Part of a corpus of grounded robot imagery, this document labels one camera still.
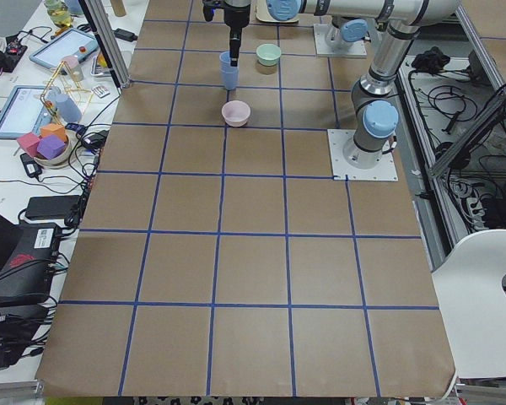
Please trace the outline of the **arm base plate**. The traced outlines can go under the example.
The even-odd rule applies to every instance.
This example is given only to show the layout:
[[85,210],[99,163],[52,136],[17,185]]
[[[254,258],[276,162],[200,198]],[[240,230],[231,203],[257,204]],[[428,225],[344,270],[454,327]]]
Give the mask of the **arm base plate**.
[[314,25],[315,49],[318,57],[366,58],[367,51],[363,40],[347,42],[339,37],[338,41],[328,41],[327,35],[331,32],[340,33],[332,24]]
[[398,181],[390,142],[365,152],[354,142],[354,130],[328,129],[332,178],[336,181]]

